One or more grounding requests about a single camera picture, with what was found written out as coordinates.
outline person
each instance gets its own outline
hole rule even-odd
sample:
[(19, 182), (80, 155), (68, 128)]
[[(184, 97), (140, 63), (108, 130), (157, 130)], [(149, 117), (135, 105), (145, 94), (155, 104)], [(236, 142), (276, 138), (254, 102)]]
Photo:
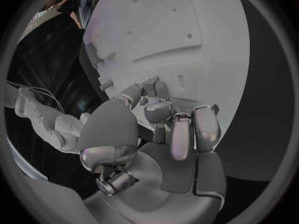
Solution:
[(45, 7), (56, 8), (59, 12), (69, 15), (79, 29), (86, 29), (98, 0), (49, 0)]

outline dark background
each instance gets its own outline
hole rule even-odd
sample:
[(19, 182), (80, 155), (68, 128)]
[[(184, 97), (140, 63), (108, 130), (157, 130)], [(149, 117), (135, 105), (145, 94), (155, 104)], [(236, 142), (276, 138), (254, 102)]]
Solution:
[[(19, 8), (22, 1), (23, 0), (0, 0), (0, 4), (2, 7), (2, 16), (1, 16), (1, 23), (0, 23), (2, 32), (8, 26), (9, 21), (12, 19), (15, 11)], [(278, 2), (282, 6), (282, 8), (286, 11), (290, 20), (294, 23), (295, 28), (299, 29), (299, 24), (297, 19), (299, 13), (299, 0), (278, 0)], [(67, 25), (69, 26), (69, 29), (72, 29), (72, 24), (67, 24)], [(78, 80), (81, 80), (80, 76), (82, 76), (82, 74), (74, 73), (74, 75), (77, 75)], [(90, 104), (90, 106), (85, 107), (85, 109), (92, 110), (94, 109), (94, 107), (92, 104)], [(78, 108), (77, 110), (73, 110), (73, 112), (74, 113), (80, 112), (80, 109)], [(4, 224), (14, 224), (20, 222), (35, 223), (32, 217), (24, 210), (24, 208), (21, 206), (18, 200), (14, 197), (14, 194), (9, 189), (9, 186), (6, 184), (3, 176), (0, 176), (0, 187), (1, 187), (1, 194), (2, 194), (0, 199), (0, 213), (3, 217), (2, 219), (3, 221), (1, 223)], [(299, 187), (299, 175), (296, 176), (293, 184), (289, 188), (288, 192), (285, 194), (284, 198), (280, 201), (278, 206), (262, 222), (263, 224), (276, 223), (281, 219), (283, 219), (285, 222), (292, 222), (292, 220), (298, 219), (297, 207), (295, 205), (299, 195), (297, 191), (298, 187)]]

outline wire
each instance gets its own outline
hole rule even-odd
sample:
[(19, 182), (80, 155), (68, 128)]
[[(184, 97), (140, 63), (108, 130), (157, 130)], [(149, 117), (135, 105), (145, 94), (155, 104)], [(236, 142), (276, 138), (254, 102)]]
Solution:
[(51, 91), (49, 91), (49, 90), (47, 90), (47, 89), (45, 89), (45, 88), (42, 88), (42, 87), (27, 87), (27, 86), (25, 86), (25, 85), (22, 85), (22, 84), (19, 84), (19, 83), (16, 83), (16, 82), (12, 82), (12, 81), (8, 81), (8, 80), (7, 80), (6, 82), (9, 83), (9, 84), (11, 84), (11, 85), (13, 85), (13, 86), (16, 86), (16, 87), (18, 87), (18, 88), (29, 89), (29, 90), (31, 90), (31, 91), (33, 91), (33, 92), (36, 92), (36, 93), (39, 93), (39, 94), (42, 94), (42, 95), (45, 95), (45, 96), (48, 96), (48, 97), (54, 99), (55, 102), (56, 102), (57, 105), (58, 105), (59, 110), (60, 110), (62, 113), (65, 113), (65, 112), (64, 112), (64, 109), (63, 109), (63, 107), (62, 107), (62, 105), (61, 105), (61, 103), (57, 100), (57, 98), (55, 97), (55, 95), (54, 95)]

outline person's arm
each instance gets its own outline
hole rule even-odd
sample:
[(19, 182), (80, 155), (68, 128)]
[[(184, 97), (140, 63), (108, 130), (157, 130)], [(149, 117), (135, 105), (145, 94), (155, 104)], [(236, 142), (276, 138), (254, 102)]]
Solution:
[(71, 12), (70, 17), (74, 20), (74, 22), (77, 24), (79, 29), (83, 29), (83, 26), (79, 21), (77, 14), (74, 11)]
[(56, 5), (56, 9), (59, 10), (61, 9), (61, 7), (66, 4), (68, 1), (70, 0), (62, 0), (61, 2), (59, 2), (57, 5)]

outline white curved panel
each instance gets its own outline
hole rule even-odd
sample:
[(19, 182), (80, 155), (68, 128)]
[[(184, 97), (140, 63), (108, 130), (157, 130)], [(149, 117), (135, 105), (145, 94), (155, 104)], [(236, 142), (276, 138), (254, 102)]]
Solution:
[[(240, 0), (100, 0), (84, 35), (104, 59), (99, 80), (113, 97), (158, 75), (179, 110), (217, 103), (224, 134), (239, 105), (249, 64)], [(143, 110), (139, 123), (151, 128)]]

